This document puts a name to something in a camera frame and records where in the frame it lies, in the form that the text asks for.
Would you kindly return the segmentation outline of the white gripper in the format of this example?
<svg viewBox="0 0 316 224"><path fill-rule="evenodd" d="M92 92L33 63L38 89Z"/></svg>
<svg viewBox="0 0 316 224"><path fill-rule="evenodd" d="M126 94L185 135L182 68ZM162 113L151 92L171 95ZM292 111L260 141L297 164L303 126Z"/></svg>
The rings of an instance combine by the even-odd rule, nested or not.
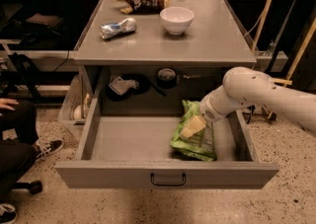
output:
<svg viewBox="0 0 316 224"><path fill-rule="evenodd" d="M189 139L206 127L206 121L219 121L239 109L239 102L227 95L222 86L211 91L199 103L201 115L194 115L185 123L180 137Z"/></svg>

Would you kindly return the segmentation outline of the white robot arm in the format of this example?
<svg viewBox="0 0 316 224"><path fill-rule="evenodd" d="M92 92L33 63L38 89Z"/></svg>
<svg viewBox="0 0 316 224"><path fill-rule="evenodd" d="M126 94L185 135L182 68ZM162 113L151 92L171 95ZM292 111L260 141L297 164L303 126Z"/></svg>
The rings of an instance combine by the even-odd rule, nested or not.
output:
<svg viewBox="0 0 316 224"><path fill-rule="evenodd" d="M266 73L246 67L228 70L222 84L187 111L194 133L232 112L257 105L286 118L310 135L316 135L316 96L279 86Z"/></svg>

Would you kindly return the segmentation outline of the person's hand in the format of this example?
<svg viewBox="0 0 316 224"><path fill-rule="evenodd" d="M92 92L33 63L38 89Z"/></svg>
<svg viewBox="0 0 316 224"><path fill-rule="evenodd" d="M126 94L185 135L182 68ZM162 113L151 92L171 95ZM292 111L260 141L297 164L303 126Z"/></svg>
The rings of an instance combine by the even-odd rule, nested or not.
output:
<svg viewBox="0 0 316 224"><path fill-rule="evenodd" d="M15 106L18 103L19 102L17 100L14 100L14 99L1 98L0 99L0 109L13 111L15 109Z"/></svg>

